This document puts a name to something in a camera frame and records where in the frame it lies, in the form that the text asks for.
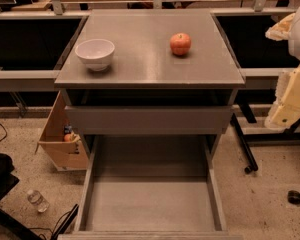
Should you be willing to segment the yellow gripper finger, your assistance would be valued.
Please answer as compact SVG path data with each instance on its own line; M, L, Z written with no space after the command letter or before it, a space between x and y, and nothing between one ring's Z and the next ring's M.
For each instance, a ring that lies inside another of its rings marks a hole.
M266 31L265 36L268 39L274 41L287 40L289 38L289 32L291 30L294 16L295 14L291 13L288 16L284 17L282 20L277 22L274 26L270 27Z
M279 75L275 97L265 126L272 130L288 129L300 119L300 67Z

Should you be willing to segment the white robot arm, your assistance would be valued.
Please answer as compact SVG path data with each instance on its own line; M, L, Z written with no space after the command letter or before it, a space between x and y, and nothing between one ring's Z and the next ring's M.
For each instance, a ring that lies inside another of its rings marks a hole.
M287 40L289 54L300 61L300 7L270 27L265 36L275 41ZM293 71L283 71L279 75L275 97L265 126L288 129L300 119L300 64Z

